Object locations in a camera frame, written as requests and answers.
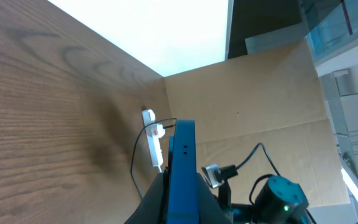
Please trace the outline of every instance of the blue metal bracket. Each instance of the blue metal bracket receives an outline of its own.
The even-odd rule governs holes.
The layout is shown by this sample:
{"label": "blue metal bracket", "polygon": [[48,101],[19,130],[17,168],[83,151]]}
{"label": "blue metal bracket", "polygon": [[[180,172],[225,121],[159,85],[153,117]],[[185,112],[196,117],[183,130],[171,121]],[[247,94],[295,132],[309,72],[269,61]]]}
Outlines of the blue metal bracket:
{"label": "blue metal bracket", "polygon": [[170,138],[167,224],[198,224],[196,135],[193,120],[177,120]]}

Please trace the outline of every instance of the black cable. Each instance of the black cable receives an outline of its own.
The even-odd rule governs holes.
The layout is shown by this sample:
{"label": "black cable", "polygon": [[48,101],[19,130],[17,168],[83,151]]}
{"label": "black cable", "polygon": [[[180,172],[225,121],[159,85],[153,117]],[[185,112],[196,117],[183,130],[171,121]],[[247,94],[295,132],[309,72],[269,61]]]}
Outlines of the black cable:
{"label": "black cable", "polygon": [[236,167],[236,170],[240,169],[245,163],[248,162],[248,160],[254,155],[255,151],[259,148],[259,146],[262,146],[262,149],[264,150],[265,155],[266,155],[266,157],[267,157],[267,159],[268,159],[270,165],[272,165],[273,170],[276,172],[277,175],[281,176],[280,173],[278,172],[278,170],[276,169],[276,167],[274,166],[273,161],[272,161],[272,159],[270,158],[269,154],[267,153],[265,146],[264,146],[262,143],[258,143],[258,144],[254,147],[254,149],[253,149],[252,152],[247,156],[247,158],[246,158],[243,162],[241,162],[241,163]]}
{"label": "black cable", "polygon": [[265,174],[263,175],[262,177],[259,177],[255,183],[254,183],[254,186],[252,187],[252,190],[251,192],[249,193],[249,203],[251,203],[251,205],[255,205],[253,202],[252,202],[252,193],[254,193],[254,190],[255,190],[255,187],[256,185],[263,179],[266,179],[266,178],[270,178],[271,176],[273,176],[273,174]]}
{"label": "black cable", "polygon": [[172,128],[172,127],[175,127],[175,125],[174,125],[174,124],[172,124],[172,125],[167,125],[167,126],[164,126],[163,129],[168,129],[168,128]]}
{"label": "black cable", "polygon": [[137,194],[139,195],[139,197],[140,197],[140,199],[143,199],[143,196],[142,196],[142,194],[141,194],[141,192],[140,192],[140,190],[139,190],[139,187],[137,186],[137,183],[136,183],[136,181],[135,181],[135,178],[134,178],[134,175],[133,175],[133,168],[134,168],[134,159],[135,159],[135,152],[136,152],[136,145],[137,145],[137,142],[139,141],[139,138],[140,138],[140,136],[142,135],[142,133],[143,133],[143,131],[147,128],[147,127],[149,127],[150,125],[153,125],[153,124],[158,124],[158,123],[161,123],[161,122],[163,122],[163,121],[170,121],[170,120],[177,120],[176,118],[167,118],[167,119],[162,119],[162,120],[159,120],[159,121],[155,121],[155,122],[153,122],[153,123],[150,123],[150,124],[148,124],[148,125],[146,125],[146,126],[144,126],[143,128],[142,128],[142,130],[140,130],[140,133],[137,135],[137,138],[136,138],[136,141],[135,141],[135,145],[134,145],[134,150],[133,150],[133,152],[132,152],[132,159],[131,159],[131,177],[132,177],[132,180],[134,181],[134,184],[135,184],[135,187],[136,187],[136,191],[137,191]]}
{"label": "black cable", "polygon": [[309,217],[310,217],[310,219],[311,219],[311,222],[312,222],[313,224],[317,224],[316,220],[314,220],[314,218],[313,218],[313,216],[311,215],[311,213],[309,212],[309,210],[306,209],[306,212],[308,213],[308,215],[309,215]]}
{"label": "black cable", "polygon": [[[247,158],[246,158],[243,162],[241,162],[241,163],[236,167],[236,170],[240,169],[245,163],[248,162],[248,160],[255,154],[255,151],[259,148],[259,146],[262,146],[262,149],[264,150],[264,153],[265,153],[265,155],[266,155],[266,158],[268,159],[270,165],[272,165],[273,170],[276,172],[276,174],[277,174],[278,176],[281,176],[281,174],[278,172],[277,168],[274,166],[274,163],[273,163],[272,159],[270,158],[269,154],[267,153],[267,150],[266,150],[265,146],[264,146],[262,143],[258,143],[258,144],[254,147],[254,149],[253,149],[253,150],[251,151],[251,153],[247,156]],[[256,182],[255,182],[255,184],[254,184],[254,186],[253,186],[253,188],[252,188],[252,190],[251,190],[251,193],[249,194],[249,202],[250,202],[252,205],[254,205],[254,203],[252,202],[251,196],[252,196],[252,193],[253,193],[254,190],[255,190],[256,185],[257,185],[261,180],[266,179],[266,178],[271,177],[271,176],[272,176],[272,174],[266,174],[266,175],[263,175],[262,177],[259,177],[259,178],[256,180]],[[307,212],[308,216],[310,217],[311,221],[313,222],[313,224],[317,224],[317,223],[316,223],[316,220],[313,218],[313,216],[311,215],[311,213],[309,212],[309,210],[306,209],[306,212]]]}

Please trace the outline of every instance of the cardboard box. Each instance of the cardboard box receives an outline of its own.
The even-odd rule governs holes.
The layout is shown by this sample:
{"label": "cardboard box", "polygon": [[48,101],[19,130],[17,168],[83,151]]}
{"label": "cardboard box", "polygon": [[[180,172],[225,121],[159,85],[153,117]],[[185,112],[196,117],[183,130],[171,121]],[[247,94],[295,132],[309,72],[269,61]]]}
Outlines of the cardboard box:
{"label": "cardboard box", "polygon": [[[199,168],[238,165],[262,142],[282,175],[301,184],[311,207],[349,203],[305,40],[165,82],[172,116],[195,120]],[[252,185],[268,173],[273,170],[259,149],[230,180],[232,201],[249,203]]]}

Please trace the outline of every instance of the wooden surface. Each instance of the wooden surface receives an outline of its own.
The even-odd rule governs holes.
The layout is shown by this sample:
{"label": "wooden surface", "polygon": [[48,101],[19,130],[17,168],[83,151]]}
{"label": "wooden surface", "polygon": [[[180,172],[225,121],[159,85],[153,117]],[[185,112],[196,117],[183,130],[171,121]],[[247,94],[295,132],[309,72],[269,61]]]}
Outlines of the wooden surface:
{"label": "wooden surface", "polygon": [[46,0],[0,1],[0,223],[123,223],[144,108],[170,117],[160,75]]}

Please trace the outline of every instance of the white connector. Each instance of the white connector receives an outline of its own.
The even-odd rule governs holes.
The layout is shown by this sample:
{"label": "white connector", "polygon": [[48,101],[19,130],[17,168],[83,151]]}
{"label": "white connector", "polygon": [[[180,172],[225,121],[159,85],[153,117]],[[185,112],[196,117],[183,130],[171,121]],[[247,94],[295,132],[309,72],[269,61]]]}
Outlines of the white connector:
{"label": "white connector", "polygon": [[[155,121],[155,114],[152,110],[143,110],[142,115],[145,126]],[[164,136],[164,134],[165,129],[162,124],[153,124],[146,128],[147,142],[149,143],[152,164],[154,167],[158,167],[160,172],[163,158],[160,141],[158,139]]]}

